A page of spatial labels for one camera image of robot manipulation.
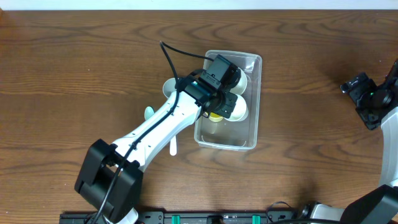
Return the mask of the yellow plastic cup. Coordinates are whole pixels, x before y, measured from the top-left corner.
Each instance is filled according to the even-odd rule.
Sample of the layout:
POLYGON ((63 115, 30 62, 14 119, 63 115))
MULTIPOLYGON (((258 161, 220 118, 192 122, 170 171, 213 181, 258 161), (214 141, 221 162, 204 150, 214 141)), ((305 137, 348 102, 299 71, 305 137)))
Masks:
POLYGON ((214 123, 218 123, 223 120, 223 117, 215 113, 210 113, 208 119, 214 123))

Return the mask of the white plastic cup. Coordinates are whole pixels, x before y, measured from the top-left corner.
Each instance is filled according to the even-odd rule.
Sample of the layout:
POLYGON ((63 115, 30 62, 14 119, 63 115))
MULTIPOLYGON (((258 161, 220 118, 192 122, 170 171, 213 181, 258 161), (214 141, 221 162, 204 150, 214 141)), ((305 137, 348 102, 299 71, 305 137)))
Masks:
POLYGON ((246 100, 241 95, 238 95, 234 110, 231 113, 230 117, 226 118, 226 120, 230 122, 244 121, 248 117, 248 114, 249 110, 246 100))

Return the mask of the white plastic bowl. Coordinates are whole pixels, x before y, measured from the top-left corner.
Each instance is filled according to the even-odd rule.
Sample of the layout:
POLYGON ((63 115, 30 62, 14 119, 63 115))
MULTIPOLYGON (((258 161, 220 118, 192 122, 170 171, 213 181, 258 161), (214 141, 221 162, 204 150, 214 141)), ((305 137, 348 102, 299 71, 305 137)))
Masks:
POLYGON ((239 72, 240 72, 240 79, 238 84, 232 89, 230 89, 230 92, 236 95, 242 95, 245 92, 248 85, 248 78, 245 72, 241 68, 239 68, 239 72))

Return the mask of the grey plastic cup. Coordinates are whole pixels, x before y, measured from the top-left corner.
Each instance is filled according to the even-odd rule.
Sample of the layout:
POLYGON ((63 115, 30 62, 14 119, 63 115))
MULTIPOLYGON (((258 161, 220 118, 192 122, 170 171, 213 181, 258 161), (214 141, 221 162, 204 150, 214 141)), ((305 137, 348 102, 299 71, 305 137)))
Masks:
POLYGON ((169 78, 162 87, 162 92, 166 98, 171 96, 171 93, 176 90, 175 88, 176 81, 174 78, 169 78))

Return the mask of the white plastic fork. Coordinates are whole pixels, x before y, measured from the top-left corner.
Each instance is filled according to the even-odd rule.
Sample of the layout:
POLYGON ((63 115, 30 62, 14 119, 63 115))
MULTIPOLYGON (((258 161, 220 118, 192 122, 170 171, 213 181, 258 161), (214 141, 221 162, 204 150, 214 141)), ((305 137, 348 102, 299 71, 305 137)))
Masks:
POLYGON ((169 153, 171 156, 175 156, 177 154, 177 137, 176 136, 174 136, 170 140, 169 153))

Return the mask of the mint green plastic spoon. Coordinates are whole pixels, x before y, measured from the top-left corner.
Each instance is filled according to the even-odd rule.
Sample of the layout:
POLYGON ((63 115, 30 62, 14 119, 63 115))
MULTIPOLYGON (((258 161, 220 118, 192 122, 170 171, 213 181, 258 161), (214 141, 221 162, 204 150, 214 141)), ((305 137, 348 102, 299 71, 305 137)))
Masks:
POLYGON ((155 113, 155 110, 153 109, 153 107, 147 106, 144 111, 144 119, 148 120, 149 118, 151 118, 154 115, 154 113, 155 113))

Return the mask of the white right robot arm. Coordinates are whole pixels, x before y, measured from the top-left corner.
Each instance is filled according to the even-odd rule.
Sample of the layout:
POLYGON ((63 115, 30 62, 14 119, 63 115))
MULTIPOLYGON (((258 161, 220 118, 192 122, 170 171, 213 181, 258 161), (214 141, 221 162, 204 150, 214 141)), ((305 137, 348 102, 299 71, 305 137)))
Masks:
POLYGON ((397 215, 397 67, 380 85, 360 73, 341 85, 369 130, 382 129, 383 153, 379 187, 345 209, 316 203, 299 213, 300 223, 389 223, 397 215))

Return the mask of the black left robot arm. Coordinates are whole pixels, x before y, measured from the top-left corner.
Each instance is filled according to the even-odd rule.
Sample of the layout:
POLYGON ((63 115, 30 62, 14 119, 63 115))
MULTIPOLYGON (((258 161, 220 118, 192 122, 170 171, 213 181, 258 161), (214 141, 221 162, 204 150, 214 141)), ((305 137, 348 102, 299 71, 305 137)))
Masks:
POLYGON ((88 149, 75 183, 75 190, 111 223, 134 223, 135 206, 141 194, 147 166, 180 131, 203 113, 228 118, 239 95, 240 75, 228 78, 203 72, 174 81, 167 101, 138 128, 108 144, 95 141, 88 149))

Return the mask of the clear plastic container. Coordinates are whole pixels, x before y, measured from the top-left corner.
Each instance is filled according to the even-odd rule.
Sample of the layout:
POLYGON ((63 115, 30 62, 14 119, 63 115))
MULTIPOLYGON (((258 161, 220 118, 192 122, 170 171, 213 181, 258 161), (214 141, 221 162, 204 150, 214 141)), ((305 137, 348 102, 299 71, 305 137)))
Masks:
POLYGON ((208 50, 209 58, 222 55, 241 68, 248 79, 243 98, 248 114, 242 121, 212 122, 201 117, 195 122, 194 139, 201 147, 230 151, 248 151, 257 144, 261 102, 262 58, 260 55, 230 50, 208 50))

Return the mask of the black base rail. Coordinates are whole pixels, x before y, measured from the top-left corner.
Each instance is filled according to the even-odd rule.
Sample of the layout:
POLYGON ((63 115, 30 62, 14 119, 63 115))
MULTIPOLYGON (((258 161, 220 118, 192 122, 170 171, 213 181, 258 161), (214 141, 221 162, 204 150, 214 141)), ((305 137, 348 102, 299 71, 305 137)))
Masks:
POLYGON ((212 223, 272 223, 297 218, 297 212, 292 210, 274 210, 266 213, 169 213, 142 212, 138 224, 212 224, 212 223))

